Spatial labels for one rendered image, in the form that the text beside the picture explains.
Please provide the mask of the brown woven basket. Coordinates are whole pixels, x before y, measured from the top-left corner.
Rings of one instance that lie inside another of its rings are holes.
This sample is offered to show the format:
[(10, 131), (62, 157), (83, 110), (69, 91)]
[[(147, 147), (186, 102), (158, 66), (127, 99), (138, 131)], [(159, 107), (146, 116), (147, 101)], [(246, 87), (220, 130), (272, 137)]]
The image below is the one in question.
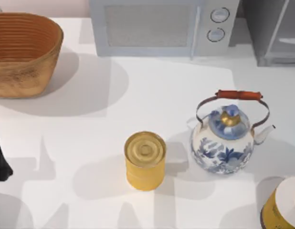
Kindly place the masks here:
[(63, 30), (31, 13), (0, 12), (0, 98), (41, 94), (56, 68)]

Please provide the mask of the pale microwave oven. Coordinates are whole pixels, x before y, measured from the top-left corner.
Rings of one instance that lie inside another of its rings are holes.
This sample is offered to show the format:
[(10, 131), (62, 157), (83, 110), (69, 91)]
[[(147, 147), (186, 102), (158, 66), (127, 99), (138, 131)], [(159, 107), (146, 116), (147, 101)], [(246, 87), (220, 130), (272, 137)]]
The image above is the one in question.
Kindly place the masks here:
[[(226, 53), (240, 0), (89, 0), (96, 51), (99, 56), (189, 57), (197, 7), (200, 7), (196, 57)], [(214, 9), (227, 8), (229, 18), (211, 20)], [(222, 28), (219, 42), (207, 39)]]

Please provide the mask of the blue and white teapot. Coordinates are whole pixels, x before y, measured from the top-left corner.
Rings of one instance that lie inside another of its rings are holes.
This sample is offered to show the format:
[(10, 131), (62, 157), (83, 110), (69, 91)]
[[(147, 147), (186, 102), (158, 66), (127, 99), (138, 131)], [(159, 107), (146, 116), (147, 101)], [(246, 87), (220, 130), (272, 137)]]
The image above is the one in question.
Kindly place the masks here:
[(251, 124), (248, 116), (236, 105), (224, 105), (200, 117), (190, 136), (191, 154), (198, 165), (214, 174), (233, 174), (245, 168), (256, 145), (262, 144), (275, 129), (266, 127), (260, 133), (255, 128), (264, 124)]

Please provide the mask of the grey cabinet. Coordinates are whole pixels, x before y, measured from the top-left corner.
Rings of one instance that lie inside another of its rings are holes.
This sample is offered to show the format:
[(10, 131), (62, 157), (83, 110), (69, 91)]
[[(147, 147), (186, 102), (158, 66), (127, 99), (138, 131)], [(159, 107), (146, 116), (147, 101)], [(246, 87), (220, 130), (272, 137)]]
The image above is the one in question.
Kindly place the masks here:
[(295, 67), (295, 0), (242, 0), (259, 67)]

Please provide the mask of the yellow and white roll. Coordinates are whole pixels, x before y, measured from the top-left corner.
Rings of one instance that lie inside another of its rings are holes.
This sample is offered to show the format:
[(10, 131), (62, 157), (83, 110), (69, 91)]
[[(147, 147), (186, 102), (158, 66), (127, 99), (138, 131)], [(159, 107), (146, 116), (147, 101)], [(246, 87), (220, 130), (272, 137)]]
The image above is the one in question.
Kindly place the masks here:
[(284, 179), (264, 204), (262, 229), (295, 229), (295, 177)]

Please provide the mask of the round microwave knob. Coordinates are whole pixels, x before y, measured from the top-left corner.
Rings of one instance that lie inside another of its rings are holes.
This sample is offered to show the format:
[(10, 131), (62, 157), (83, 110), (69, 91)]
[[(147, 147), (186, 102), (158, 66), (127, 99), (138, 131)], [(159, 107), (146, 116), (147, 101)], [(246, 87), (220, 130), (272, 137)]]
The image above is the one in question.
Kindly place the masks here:
[(211, 12), (211, 20), (215, 23), (225, 22), (229, 16), (230, 12), (227, 8), (218, 8)]
[(225, 31), (222, 28), (216, 28), (209, 30), (207, 33), (207, 39), (210, 42), (219, 42), (225, 37)]

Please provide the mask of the yellow can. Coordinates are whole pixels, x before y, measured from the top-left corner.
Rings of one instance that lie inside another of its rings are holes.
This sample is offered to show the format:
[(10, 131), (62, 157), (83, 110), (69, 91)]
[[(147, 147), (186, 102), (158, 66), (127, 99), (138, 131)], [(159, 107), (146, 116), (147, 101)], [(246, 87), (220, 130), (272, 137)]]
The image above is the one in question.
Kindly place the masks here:
[(132, 134), (125, 142), (126, 178), (142, 191), (156, 189), (165, 176), (165, 141), (150, 131)]

